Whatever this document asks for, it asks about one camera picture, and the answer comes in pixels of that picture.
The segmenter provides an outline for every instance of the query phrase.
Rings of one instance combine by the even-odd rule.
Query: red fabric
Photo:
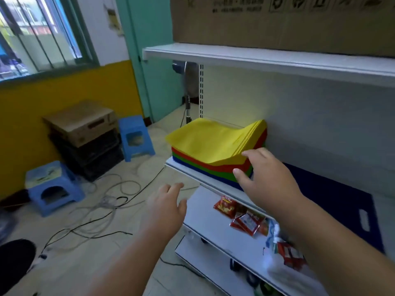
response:
[[[266,138],[267,138],[267,129],[265,129],[264,132],[262,133],[262,135],[259,137],[258,141],[256,142],[256,144],[254,146],[254,149],[261,148],[263,143],[265,142]],[[184,159],[186,159],[188,161],[191,161],[192,163],[198,164],[198,165],[200,165],[200,166],[202,166],[204,168],[210,169],[212,171],[232,173],[233,169],[238,168],[238,169],[241,169],[244,172],[247,172],[248,169],[251,166],[250,160],[248,158],[245,160],[244,164],[242,164],[242,165],[213,166],[213,165],[209,165],[209,164],[200,162],[200,161],[198,161],[198,160],[196,160],[196,159],[194,159],[194,158],[182,153],[181,151],[179,151],[179,150],[177,150],[177,149],[175,149],[173,147],[171,148],[171,150],[175,154],[179,155],[180,157],[182,157],[182,158],[184,158]]]

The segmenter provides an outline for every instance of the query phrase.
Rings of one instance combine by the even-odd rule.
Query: blue stool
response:
[[[125,161],[130,162],[136,154],[155,155],[152,141],[141,115],[129,116],[118,120]]]
[[[43,217],[68,202],[79,202],[85,197],[76,183],[76,176],[59,161],[29,170],[25,187]]]

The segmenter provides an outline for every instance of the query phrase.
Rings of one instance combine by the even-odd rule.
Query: forearm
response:
[[[140,296],[168,241],[145,230],[92,283],[86,296]]]
[[[395,294],[395,266],[383,254],[307,198],[293,214],[281,214],[281,227],[333,295]]]

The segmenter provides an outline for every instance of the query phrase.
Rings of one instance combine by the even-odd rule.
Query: stack of colorful fabric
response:
[[[171,145],[174,161],[241,189],[233,169],[241,169],[251,177],[252,165],[241,153],[264,146],[266,137],[264,120],[244,129],[234,129],[198,118],[167,135],[166,140]]]

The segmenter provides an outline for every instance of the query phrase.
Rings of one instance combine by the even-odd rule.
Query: yellow fabric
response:
[[[234,129],[198,118],[167,135],[166,141],[182,153],[206,164],[243,164],[246,158],[241,153],[253,148],[265,129],[264,120],[244,129]]]

